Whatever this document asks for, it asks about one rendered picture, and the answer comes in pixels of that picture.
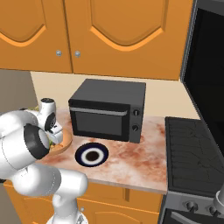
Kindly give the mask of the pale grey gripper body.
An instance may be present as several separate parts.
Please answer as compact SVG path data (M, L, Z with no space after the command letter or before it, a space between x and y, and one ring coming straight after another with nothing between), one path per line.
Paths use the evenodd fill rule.
M60 144L63 141L63 129L58 123L48 130L46 134L54 144Z

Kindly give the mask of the orange shrimp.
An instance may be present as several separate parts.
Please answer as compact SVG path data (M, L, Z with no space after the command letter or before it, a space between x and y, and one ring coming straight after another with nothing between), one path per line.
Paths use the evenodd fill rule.
M50 149L52 151L56 151L58 149L61 149L63 147L63 145L61 143L53 143L53 142L50 142Z

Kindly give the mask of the orange wooden bowl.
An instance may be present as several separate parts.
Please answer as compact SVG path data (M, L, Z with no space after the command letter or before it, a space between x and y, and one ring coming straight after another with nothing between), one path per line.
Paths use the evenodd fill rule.
M38 126L46 133L50 130L57 122L56 120L56 106L42 106L39 111L31 110L37 119L38 119ZM63 147L58 150L51 150L49 151L50 156L58 155L64 152L72 143L72 135L67 129L63 129L63 141L61 144Z

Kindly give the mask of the small blue white plate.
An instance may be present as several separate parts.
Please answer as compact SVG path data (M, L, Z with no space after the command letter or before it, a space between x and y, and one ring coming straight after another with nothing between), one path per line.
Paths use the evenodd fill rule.
M74 154L76 162L84 167L102 165L108 157L109 150L101 143L85 143Z

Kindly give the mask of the black microwave door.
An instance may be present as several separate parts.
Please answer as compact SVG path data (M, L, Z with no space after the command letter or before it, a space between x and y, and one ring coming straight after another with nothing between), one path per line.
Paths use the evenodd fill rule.
M127 115L117 116L74 112L69 109L75 136L129 141L130 106L128 104L72 99L68 104L69 108L127 111Z

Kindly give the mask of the black microwave oven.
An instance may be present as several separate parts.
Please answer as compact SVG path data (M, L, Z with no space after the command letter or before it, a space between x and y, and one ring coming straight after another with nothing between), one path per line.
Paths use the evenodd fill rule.
M141 138L144 117L145 90L146 84L144 82L85 79L70 99L128 104L128 142L138 144ZM134 109L138 109L140 115L134 116ZM134 124L139 127L137 131L132 130Z

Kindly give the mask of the orange base cupboard door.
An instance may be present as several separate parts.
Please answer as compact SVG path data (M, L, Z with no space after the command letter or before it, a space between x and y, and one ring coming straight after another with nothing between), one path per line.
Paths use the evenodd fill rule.
M9 180L5 181L3 186L22 224L46 224L54 215L52 195L40 197L21 195L16 192Z
M87 217L88 224L158 224L157 212L77 199L79 209Z

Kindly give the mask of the grey fridge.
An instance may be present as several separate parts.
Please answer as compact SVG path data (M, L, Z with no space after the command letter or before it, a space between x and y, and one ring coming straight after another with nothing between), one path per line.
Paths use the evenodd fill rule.
M30 72L0 69L0 114L37 105Z

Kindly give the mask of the orange drawer front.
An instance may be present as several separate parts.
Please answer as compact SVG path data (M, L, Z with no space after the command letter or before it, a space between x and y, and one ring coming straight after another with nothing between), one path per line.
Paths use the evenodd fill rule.
M154 192L138 191L129 188L90 183L85 197L105 201L121 201L129 203L156 203L161 202L162 195Z

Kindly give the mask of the black hob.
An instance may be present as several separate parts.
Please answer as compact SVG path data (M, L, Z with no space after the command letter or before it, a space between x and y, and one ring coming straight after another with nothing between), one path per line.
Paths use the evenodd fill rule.
M166 117L168 190L213 198L224 182L224 165L202 121Z

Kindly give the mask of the dark grey oven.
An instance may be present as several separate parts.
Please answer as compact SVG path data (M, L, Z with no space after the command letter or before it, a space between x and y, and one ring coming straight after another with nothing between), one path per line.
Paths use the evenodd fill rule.
M169 191L162 200L162 206L157 224L182 224L171 217L172 212L181 214L192 221L192 224L224 224L224 215L213 217L208 208L214 206L213 198L193 194ZM193 201L198 210L189 212L186 203Z

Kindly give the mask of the black oven knob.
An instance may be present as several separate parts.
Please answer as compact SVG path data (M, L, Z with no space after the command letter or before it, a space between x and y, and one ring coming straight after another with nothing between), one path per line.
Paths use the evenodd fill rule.
M198 210L198 205L193 201L189 201L186 203L186 208L189 212L194 213L195 211Z
M210 206L208 208L208 212L213 216L213 217L218 217L221 213L214 207Z

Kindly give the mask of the black range hood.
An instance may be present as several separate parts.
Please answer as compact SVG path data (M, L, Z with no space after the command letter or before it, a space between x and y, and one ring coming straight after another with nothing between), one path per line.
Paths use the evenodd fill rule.
M180 79L224 150L224 0L193 1Z

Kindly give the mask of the grey metal pot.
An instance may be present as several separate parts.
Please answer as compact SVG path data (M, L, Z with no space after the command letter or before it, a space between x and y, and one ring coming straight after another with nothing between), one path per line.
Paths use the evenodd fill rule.
M224 186L215 194L213 205L219 213L224 215Z

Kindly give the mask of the orange wall cupboard door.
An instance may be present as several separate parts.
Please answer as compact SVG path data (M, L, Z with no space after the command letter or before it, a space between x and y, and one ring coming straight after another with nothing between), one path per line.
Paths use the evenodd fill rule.
M0 68L72 71L65 0L0 0Z
M65 6L76 74L179 78L193 0L65 0Z

